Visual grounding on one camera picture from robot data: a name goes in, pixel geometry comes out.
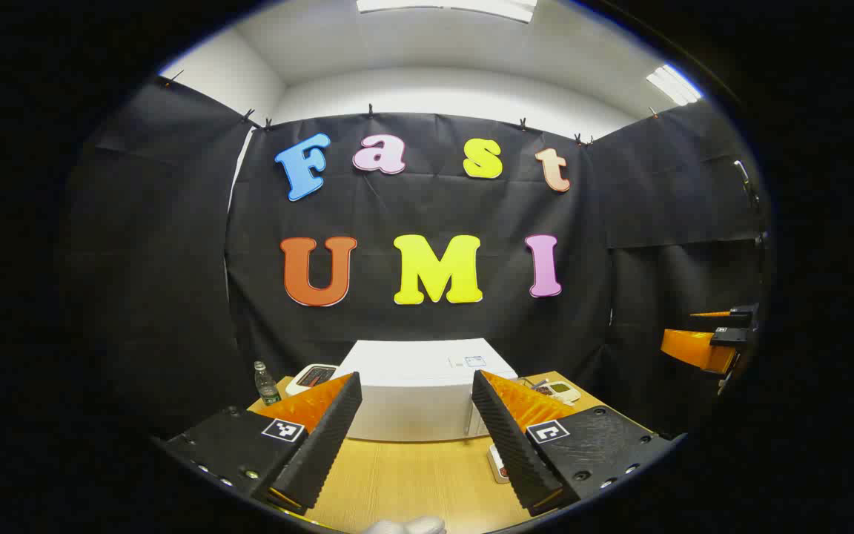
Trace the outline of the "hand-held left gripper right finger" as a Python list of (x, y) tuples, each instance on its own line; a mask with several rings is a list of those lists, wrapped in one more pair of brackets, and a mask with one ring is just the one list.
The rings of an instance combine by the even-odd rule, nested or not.
[(484, 369), (474, 373), (471, 399), (533, 517), (600, 499), (684, 439), (652, 432), (602, 403), (573, 409)]

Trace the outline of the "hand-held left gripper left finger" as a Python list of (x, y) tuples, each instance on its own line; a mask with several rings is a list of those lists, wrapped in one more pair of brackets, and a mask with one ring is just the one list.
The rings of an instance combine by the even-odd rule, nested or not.
[(160, 446), (242, 498), (302, 515), (362, 401), (360, 373), (347, 373), (258, 410), (221, 409)]

